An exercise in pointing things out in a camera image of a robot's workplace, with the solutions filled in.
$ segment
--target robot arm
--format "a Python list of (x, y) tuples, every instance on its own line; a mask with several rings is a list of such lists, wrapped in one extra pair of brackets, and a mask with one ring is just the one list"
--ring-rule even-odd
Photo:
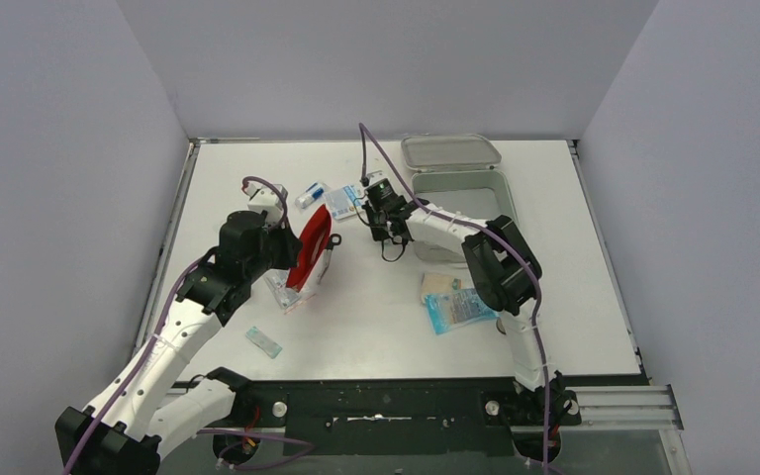
[[(251, 284), (269, 269), (296, 265), (301, 242), (282, 220), (283, 210), (275, 194), (252, 185), (244, 191), (251, 197), (252, 211), (228, 216), (220, 228), (219, 245), (185, 276), (165, 325), (153, 336), (155, 343), (144, 345), (82, 411), (67, 408), (56, 421), (59, 450), (66, 463), (95, 423), (99, 409), (115, 396), (128, 375), (137, 371), (88, 436), (72, 475), (155, 473), (161, 457), (232, 411), (248, 381), (223, 368), (210, 373), (190, 393), (156, 409), (191, 358), (248, 300)], [(149, 355), (143, 359), (145, 351)]]
[(523, 303), (534, 296), (531, 280), (491, 237), (455, 220), (473, 223), (502, 238), (528, 262), (535, 277), (539, 278), (542, 275), (540, 264), (514, 222), (506, 216), (486, 222), (462, 215), (455, 215), (453, 221), (448, 222), (435, 213), (452, 216), (451, 213), (423, 200), (426, 209), (407, 202), (395, 193), (385, 178), (368, 186), (366, 197), (363, 208), (374, 240), (397, 238), (402, 245), (410, 240), (421, 240), (463, 252), (479, 297), (488, 307), (502, 313), (515, 379), (531, 391), (542, 387), (545, 383), (543, 362), (532, 333), (530, 310), (523, 307)]

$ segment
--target white table surface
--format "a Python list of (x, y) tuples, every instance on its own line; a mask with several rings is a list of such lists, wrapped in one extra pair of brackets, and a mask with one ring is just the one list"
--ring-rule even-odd
[[(405, 178), (399, 142), (382, 142)], [(540, 327), (550, 359), (566, 375), (636, 374), (639, 368), (567, 145), (494, 142), (503, 156), (518, 227), (543, 268)], [(369, 171), (386, 170), (369, 145)], [(218, 240), (226, 216), (245, 209), (240, 181), (256, 175), (280, 183), (289, 202), (312, 182), (332, 187), (359, 177), (359, 142), (246, 142), (201, 145), (161, 301), (176, 276)], [(318, 206), (289, 216), (298, 235)], [(334, 222), (342, 235), (318, 294), (287, 315), (263, 280), (231, 321), (193, 358), (181, 379), (226, 366), (252, 380), (450, 378), (513, 375), (505, 337), (493, 322), (435, 335), (419, 299), (433, 270), (470, 283), (464, 268), (425, 264), (412, 249), (397, 263), (356, 218)], [(396, 255), (397, 248), (387, 248)], [(283, 346), (270, 359), (244, 334), (258, 327)]]

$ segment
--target bolt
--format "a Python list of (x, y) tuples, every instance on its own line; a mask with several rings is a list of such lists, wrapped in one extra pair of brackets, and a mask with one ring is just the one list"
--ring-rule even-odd
[(497, 416), (500, 413), (500, 403), (496, 401), (488, 401), (485, 404), (485, 414), (488, 416)]
[(281, 401), (272, 405), (272, 416), (276, 418), (283, 418), (287, 415), (287, 405)]

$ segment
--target gray wall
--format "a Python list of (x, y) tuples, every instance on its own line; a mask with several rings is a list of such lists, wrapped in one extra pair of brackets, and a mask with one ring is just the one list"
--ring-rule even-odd
[(190, 137), (578, 138), (656, 0), (119, 0)]
[(113, 0), (0, 2), (0, 473), (123, 367), (186, 147)]
[(760, 474), (760, 2), (661, 0), (579, 151), (695, 472)]

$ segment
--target vial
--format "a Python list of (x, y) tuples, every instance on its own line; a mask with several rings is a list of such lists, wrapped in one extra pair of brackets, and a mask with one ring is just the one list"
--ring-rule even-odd
[(322, 183), (321, 181), (318, 181), (312, 185), (310, 185), (310, 188), (307, 189), (304, 193), (298, 196), (296, 198), (296, 206), (304, 210), (308, 206), (316, 203), (317, 200), (322, 198), (322, 195), (325, 194), (325, 191), (328, 189), (328, 186), (325, 183)]

